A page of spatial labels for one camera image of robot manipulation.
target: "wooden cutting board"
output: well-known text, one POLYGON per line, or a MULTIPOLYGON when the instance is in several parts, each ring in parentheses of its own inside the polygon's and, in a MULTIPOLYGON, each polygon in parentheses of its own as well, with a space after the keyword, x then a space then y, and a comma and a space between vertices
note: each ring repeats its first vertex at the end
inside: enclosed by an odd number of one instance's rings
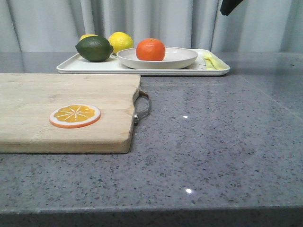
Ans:
POLYGON ((127 153, 140 75, 0 74, 0 153, 127 153), (98 107, 101 118, 64 129, 49 122, 63 106, 98 107))

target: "white curtain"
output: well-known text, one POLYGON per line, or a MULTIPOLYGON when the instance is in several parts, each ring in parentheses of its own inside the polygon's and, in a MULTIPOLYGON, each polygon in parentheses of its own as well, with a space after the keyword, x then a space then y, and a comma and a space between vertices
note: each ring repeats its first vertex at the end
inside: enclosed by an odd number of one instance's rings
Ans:
POLYGON ((128 33, 213 52, 303 53, 302 0, 0 0, 0 52, 75 52, 79 37, 128 33))

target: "white plate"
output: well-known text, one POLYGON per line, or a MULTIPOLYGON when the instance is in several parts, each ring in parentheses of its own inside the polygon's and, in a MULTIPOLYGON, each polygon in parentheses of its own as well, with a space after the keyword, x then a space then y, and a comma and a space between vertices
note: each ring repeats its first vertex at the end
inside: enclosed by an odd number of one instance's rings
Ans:
POLYGON ((197 59, 188 67, 180 70, 134 70, 123 65, 115 55, 111 55, 106 61, 91 62, 82 58, 78 53, 71 56, 57 66, 59 73, 92 73, 92 74, 140 74, 143 76, 221 76, 230 71, 230 67, 215 56, 218 61, 226 65, 224 70, 208 70, 203 56, 210 53, 208 50, 191 49, 198 53, 197 59))
POLYGON ((117 53, 117 57, 122 64, 137 70, 178 70, 192 64, 197 56, 197 52, 179 47, 165 47, 165 58, 162 61, 141 61, 136 56, 136 48, 122 50, 117 53))

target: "gray countertop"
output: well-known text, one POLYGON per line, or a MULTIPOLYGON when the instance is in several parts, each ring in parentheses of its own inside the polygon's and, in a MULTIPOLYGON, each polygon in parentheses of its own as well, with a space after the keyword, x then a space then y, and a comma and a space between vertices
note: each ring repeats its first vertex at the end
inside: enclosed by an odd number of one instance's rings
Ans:
MULTIPOLYGON (((72 55, 0 53, 0 73, 72 55)), ((303 55, 216 55, 226 76, 142 77, 128 154, 1 154, 1 226, 303 226, 303 55)))

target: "black object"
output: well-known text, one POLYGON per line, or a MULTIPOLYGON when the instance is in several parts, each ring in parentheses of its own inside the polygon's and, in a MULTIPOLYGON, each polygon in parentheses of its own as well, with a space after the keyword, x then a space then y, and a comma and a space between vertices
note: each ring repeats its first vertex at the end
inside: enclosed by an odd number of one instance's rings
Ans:
POLYGON ((223 0, 220 7, 222 15, 228 16, 243 0, 223 0))

